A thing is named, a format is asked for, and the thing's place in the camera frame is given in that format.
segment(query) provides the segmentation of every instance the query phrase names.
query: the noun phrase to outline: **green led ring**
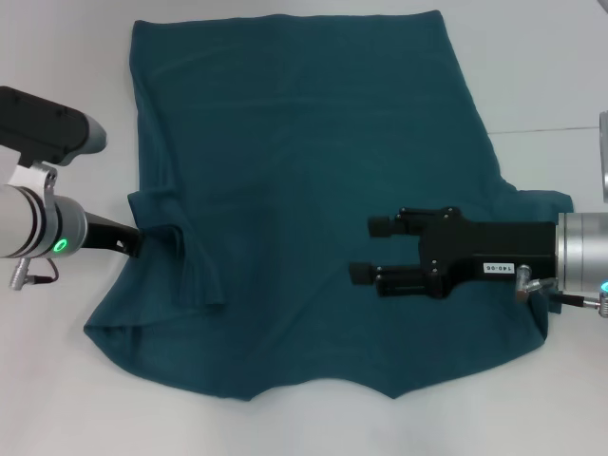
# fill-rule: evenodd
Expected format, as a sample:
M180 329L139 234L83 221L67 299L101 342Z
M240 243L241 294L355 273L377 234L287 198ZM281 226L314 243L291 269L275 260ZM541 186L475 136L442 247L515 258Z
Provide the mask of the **green led ring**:
M55 246L53 247L53 252L58 254L59 252L64 250L66 247L67 247L67 239L65 239L65 238L59 239L57 241L57 243L55 244Z

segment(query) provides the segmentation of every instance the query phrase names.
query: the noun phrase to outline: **cable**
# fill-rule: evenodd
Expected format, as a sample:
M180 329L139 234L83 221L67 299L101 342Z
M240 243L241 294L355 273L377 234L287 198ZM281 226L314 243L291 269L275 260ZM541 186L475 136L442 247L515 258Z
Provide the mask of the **cable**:
M57 265L52 259L47 258L47 261L48 264L50 264L50 267L53 268L53 273L55 274L55 277L52 279L52 281L56 282L57 280L59 280L59 269L57 269Z
M577 296L573 294L551 294L549 299L561 304L567 304L568 306L584 307L584 296Z
M55 262L50 258L47 258L47 261L48 264L50 264L50 267L53 268L55 277L49 277L47 275L28 275L28 283L30 285L53 283L59 280L59 269L57 269L57 265L55 265Z

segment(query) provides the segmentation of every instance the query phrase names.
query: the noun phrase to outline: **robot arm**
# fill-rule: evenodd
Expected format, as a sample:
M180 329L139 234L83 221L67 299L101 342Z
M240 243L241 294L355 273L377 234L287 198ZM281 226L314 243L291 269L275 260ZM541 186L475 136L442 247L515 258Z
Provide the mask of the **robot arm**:
M0 87L0 145L21 154L8 184L0 186L0 257L20 258L12 289L35 283L28 276L32 258L66 257L81 248L137 256L143 240L137 229L55 195L57 170L43 163L66 166L77 155L102 151L106 138L98 123L75 109Z
M608 202L608 111L600 114L604 201ZM351 282L375 285L381 296L447 297L469 280L515 283L516 296L555 288L563 304L598 309L608 317L608 213L560 214L551 222L473 222L456 207L401 208L394 218L370 218L372 238L419 236L419 265L351 263ZM599 298L563 293L597 293Z

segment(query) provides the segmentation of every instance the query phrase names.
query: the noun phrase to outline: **teal cloth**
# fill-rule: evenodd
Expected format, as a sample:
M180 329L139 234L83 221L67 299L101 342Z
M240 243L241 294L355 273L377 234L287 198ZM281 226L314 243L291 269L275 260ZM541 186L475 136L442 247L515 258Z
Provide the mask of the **teal cloth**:
M85 326L125 370L240 399L317 378L397 397L543 343L547 303L512 284L433 300L350 283L349 261L418 260L369 216L572 211L501 178L438 11L138 22L131 72L147 239Z

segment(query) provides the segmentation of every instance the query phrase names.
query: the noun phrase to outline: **white table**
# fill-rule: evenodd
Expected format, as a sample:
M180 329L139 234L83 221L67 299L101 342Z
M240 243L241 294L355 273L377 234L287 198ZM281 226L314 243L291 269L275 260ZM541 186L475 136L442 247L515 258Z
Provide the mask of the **white table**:
M105 127L109 147L61 169L57 192L132 223L125 196L137 188L137 137L127 55L136 19L432 9L444 14L504 177L521 189L569 193L581 212L605 210L596 129L508 133L597 126L608 109L608 14L595 0L0 0L0 85L81 109ZM15 161L0 154L0 181ZM82 251L59 262L62 279L52 287L0 287L0 454L607 451L608 322L591 311L551 315L546 344L527 356L398 400L324 380L241 403L131 376L85 337L123 264ZM0 261L0 277L12 268Z

